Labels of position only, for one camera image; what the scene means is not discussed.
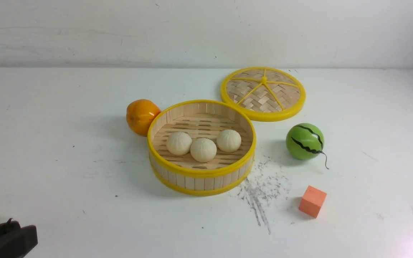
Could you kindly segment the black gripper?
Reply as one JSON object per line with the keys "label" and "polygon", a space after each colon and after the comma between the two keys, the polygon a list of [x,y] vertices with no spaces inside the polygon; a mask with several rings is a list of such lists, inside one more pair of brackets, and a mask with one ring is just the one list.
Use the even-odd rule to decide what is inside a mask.
{"label": "black gripper", "polygon": [[35,225],[21,227],[9,219],[0,223],[0,258],[23,258],[38,244]]}

